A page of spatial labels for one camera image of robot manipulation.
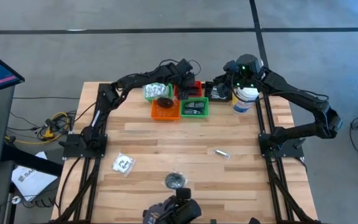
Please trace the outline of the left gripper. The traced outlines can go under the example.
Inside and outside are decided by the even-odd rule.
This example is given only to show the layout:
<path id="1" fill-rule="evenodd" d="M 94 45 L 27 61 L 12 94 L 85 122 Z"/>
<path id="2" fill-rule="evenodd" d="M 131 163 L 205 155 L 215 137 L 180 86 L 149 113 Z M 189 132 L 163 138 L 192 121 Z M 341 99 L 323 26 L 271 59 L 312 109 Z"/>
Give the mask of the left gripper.
<path id="1" fill-rule="evenodd" d="M 195 83 L 195 74 L 192 72 L 193 67 L 186 59 L 181 59 L 172 67 L 173 75 L 170 77 L 170 83 L 179 88 L 187 88 Z M 187 100 L 189 97 L 188 90 L 178 90 L 178 99 Z"/>

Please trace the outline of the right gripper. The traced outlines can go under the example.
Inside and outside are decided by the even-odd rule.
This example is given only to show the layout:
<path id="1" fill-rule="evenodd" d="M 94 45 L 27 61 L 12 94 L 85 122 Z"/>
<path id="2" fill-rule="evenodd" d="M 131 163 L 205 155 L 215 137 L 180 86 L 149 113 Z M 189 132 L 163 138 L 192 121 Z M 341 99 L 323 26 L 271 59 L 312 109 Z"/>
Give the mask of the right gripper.
<path id="1" fill-rule="evenodd" d="M 237 60 L 231 60 L 223 66 L 224 75 L 214 79 L 216 86 L 225 86 L 225 91 L 218 91 L 219 94 L 226 94 L 227 98 L 232 98 L 232 89 L 256 88 L 261 90 L 260 85 L 255 80 L 255 76 L 260 72 L 258 58 L 251 54 L 241 55 Z"/>

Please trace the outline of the bagged black round hairbrush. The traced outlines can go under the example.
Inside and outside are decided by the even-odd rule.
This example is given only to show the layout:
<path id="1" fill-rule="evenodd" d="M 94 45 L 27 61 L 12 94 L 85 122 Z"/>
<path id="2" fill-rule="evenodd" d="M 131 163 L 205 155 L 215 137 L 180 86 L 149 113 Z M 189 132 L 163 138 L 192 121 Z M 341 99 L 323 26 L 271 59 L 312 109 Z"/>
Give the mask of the bagged black round hairbrush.
<path id="1" fill-rule="evenodd" d="M 156 104 L 164 109 L 170 109 L 174 106 L 174 101 L 170 98 L 160 97 L 156 99 Z"/>
<path id="2" fill-rule="evenodd" d="M 187 184 L 187 178 L 181 172 L 171 172 L 164 179 L 164 185 L 168 189 L 182 189 Z"/>

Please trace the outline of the green plastic basket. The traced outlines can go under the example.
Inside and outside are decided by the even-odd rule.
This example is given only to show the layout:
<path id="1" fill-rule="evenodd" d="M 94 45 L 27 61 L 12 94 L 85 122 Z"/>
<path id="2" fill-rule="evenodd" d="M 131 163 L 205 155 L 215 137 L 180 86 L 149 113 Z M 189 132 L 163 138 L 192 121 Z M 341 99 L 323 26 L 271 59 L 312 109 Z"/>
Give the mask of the green plastic basket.
<path id="1" fill-rule="evenodd" d="M 204 108 L 203 109 L 196 109 L 203 112 L 203 115 L 185 115 L 183 114 L 184 110 L 186 108 L 186 104 L 192 101 L 203 101 L 204 102 Z M 187 100 L 181 100 L 180 101 L 181 106 L 181 117 L 184 118 L 207 118 L 209 116 L 209 100 L 206 97 L 195 97 L 195 98 L 188 98 Z"/>
<path id="2" fill-rule="evenodd" d="M 170 93 L 169 93 L 169 96 L 166 97 L 166 98 L 171 98 L 172 95 L 173 95 L 173 86 L 172 86 L 172 84 L 167 84 L 167 85 L 170 85 Z M 156 99 L 159 98 L 159 97 L 146 98 L 146 97 L 145 97 L 145 94 L 144 94 L 144 98 L 145 98 L 147 101 L 152 102 L 152 100 L 156 100 Z"/>

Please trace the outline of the red plastic basket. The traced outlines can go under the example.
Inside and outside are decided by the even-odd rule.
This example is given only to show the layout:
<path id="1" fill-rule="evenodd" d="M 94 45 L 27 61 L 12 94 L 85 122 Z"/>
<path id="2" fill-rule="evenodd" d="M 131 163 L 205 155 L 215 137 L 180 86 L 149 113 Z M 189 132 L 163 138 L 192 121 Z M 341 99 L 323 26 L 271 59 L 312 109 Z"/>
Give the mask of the red plastic basket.
<path id="1" fill-rule="evenodd" d="M 201 86 L 201 82 L 200 81 L 195 81 L 193 84 L 189 85 L 188 87 L 186 87 L 185 89 L 181 89 L 181 90 L 189 90 L 190 88 L 199 88 L 200 89 L 200 96 L 202 95 L 202 86 Z M 173 93 L 174 93 L 174 97 L 176 99 L 178 99 L 178 90 L 180 88 L 178 88 L 177 86 L 174 86 L 173 88 Z"/>

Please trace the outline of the black plastic basket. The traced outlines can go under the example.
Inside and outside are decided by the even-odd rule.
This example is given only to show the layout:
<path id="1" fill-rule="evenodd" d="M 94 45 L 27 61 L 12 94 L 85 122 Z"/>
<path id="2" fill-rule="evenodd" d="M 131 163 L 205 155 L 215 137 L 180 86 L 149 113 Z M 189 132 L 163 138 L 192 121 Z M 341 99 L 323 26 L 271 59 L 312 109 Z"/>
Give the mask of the black plastic basket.
<path id="1" fill-rule="evenodd" d="M 231 101 L 232 98 L 227 98 L 226 100 L 216 100 L 211 97 L 211 92 L 213 91 L 213 86 L 216 86 L 214 82 L 206 82 L 204 84 L 204 96 L 209 99 L 209 101 L 218 101 L 218 102 L 228 102 Z"/>

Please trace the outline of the Lysol wipes canister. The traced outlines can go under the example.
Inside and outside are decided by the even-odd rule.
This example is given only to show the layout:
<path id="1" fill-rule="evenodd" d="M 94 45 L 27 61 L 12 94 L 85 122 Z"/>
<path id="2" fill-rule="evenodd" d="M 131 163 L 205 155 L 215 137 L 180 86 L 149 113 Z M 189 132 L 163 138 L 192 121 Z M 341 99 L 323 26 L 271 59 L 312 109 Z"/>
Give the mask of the Lysol wipes canister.
<path id="1" fill-rule="evenodd" d="M 255 100 L 259 96 L 259 92 L 256 88 L 244 87 L 235 88 L 232 98 L 232 109 L 236 113 L 244 114 L 254 104 Z"/>

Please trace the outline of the orange plastic basket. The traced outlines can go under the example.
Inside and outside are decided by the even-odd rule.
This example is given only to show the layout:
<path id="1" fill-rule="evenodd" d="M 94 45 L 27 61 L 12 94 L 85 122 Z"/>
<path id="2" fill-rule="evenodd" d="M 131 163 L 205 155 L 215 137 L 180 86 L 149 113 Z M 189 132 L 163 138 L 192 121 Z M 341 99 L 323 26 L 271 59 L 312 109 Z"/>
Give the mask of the orange plastic basket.
<path id="1" fill-rule="evenodd" d="M 181 106 L 178 100 L 173 101 L 171 108 L 162 108 L 157 104 L 157 100 L 152 101 L 151 118 L 155 120 L 178 120 L 181 115 Z"/>

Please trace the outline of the black desk foot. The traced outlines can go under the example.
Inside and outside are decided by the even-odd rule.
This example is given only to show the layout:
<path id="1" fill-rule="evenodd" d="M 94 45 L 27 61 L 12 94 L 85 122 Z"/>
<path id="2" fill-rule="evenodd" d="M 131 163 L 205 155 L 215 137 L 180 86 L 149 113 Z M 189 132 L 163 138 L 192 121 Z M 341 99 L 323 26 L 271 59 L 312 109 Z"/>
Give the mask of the black desk foot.
<path id="1" fill-rule="evenodd" d="M 61 164 L 37 157 L 6 144 L 2 148 L 1 161 L 12 161 L 16 165 L 35 169 L 57 177 L 61 176 L 63 170 Z"/>

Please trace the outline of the white printed paper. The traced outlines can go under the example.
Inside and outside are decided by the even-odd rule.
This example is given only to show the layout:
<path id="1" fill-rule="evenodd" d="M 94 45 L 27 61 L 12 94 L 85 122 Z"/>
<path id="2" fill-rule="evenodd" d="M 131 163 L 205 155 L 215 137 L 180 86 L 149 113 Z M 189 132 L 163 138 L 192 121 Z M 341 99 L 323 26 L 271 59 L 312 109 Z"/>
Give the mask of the white printed paper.
<path id="1" fill-rule="evenodd" d="M 27 202 L 33 201 L 39 193 L 45 190 L 57 176 L 46 174 L 35 169 L 17 166 L 12 171 L 11 181 L 24 196 Z"/>

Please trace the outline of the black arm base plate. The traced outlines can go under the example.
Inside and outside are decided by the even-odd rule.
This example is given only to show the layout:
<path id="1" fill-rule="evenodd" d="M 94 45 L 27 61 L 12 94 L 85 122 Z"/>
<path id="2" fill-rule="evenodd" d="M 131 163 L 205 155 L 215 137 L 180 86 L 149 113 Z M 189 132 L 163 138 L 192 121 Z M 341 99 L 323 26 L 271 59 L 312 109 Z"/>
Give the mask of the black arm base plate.
<path id="1" fill-rule="evenodd" d="M 289 139 L 283 143 L 275 143 L 270 139 L 270 134 L 260 134 L 259 144 L 263 157 L 279 158 L 294 157 L 301 158 L 304 156 L 302 144 L 306 139 Z"/>
<path id="2" fill-rule="evenodd" d="M 63 157 L 100 158 L 105 155 L 107 140 L 106 134 L 88 142 L 82 134 L 69 134 L 66 141 L 60 141 L 59 145 L 63 147 Z"/>

